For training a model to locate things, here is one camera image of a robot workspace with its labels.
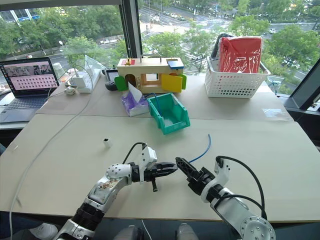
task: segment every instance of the floor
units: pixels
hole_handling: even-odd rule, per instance
[[[182,222],[175,220],[144,220],[152,240],[175,240],[175,230],[180,223]],[[199,240],[236,239],[223,222],[191,221],[188,224]],[[143,228],[141,220],[137,219],[104,219],[96,230],[94,240],[112,240],[121,229],[129,225]],[[320,240],[320,222],[278,227],[275,231],[277,240]],[[12,240],[36,240],[36,238],[28,230],[22,230],[16,233]]]

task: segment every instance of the teal plastic bin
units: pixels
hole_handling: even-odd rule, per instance
[[[188,111],[172,93],[157,96],[162,115],[158,111],[156,98],[150,97],[147,100],[150,114],[154,117],[163,134],[169,134],[190,126]]]

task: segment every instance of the plastic bag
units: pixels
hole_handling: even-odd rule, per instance
[[[220,72],[258,73],[262,50],[260,36],[222,37],[219,46]]]

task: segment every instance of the white plastic basket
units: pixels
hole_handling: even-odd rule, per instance
[[[207,56],[205,89],[208,97],[252,98],[270,71],[260,62],[263,73],[218,72],[219,60]]]

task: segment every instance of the laptop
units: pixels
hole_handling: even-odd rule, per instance
[[[0,123],[30,121],[59,86],[48,57],[0,61],[0,69],[15,97],[0,113]]]

